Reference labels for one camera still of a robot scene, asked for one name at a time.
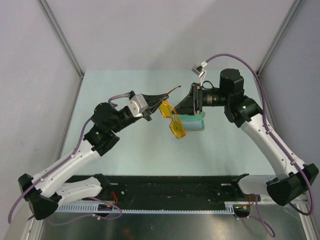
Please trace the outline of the blue cleaning cloth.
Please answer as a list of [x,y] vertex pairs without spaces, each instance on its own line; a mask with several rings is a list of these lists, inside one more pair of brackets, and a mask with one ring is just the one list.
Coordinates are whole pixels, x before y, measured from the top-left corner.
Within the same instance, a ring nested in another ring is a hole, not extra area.
[[205,129],[202,120],[182,120],[184,130],[187,131],[203,131]]

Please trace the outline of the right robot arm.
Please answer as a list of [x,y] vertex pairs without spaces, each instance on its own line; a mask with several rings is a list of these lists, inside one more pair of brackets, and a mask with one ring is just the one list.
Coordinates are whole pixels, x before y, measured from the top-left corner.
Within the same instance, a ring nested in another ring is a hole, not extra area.
[[279,138],[258,103],[245,95],[244,78],[239,70],[227,68],[220,72],[218,87],[205,88],[206,70],[194,66],[199,83],[192,83],[187,96],[175,110],[185,131],[205,128],[204,107],[223,107],[230,123],[246,133],[264,154],[274,175],[245,175],[230,188],[231,196],[242,201],[248,194],[266,195],[280,206],[290,204],[308,190],[319,170],[297,157]]

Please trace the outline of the orange sunglasses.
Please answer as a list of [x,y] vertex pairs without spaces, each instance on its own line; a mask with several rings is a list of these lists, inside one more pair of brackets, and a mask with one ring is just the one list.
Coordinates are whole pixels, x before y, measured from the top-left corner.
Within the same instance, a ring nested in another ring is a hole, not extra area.
[[184,138],[187,134],[176,109],[166,99],[161,100],[158,109],[164,118],[171,119],[169,128],[176,139]]

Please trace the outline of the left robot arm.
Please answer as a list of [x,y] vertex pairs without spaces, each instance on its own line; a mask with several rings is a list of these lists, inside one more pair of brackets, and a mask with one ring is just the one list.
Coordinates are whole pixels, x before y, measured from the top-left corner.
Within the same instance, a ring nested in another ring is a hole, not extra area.
[[169,95],[125,93],[127,105],[117,110],[110,101],[98,104],[88,119],[93,127],[81,131],[76,147],[53,165],[36,175],[23,174],[18,183],[22,197],[29,204],[32,216],[44,220],[60,206],[85,199],[105,200],[110,196],[111,184],[103,174],[68,183],[67,180],[88,163],[99,159],[119,141],[116,133],[140,119],[151,121],[151,115]]

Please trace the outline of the grey glasses case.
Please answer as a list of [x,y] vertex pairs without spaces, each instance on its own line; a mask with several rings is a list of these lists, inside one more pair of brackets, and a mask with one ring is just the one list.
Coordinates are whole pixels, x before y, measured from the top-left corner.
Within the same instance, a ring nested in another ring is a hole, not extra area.
[[206,113],[203,111],[195,115],[181,114],[179,118],[186,132],[203,131],[205,129],[205,116]]

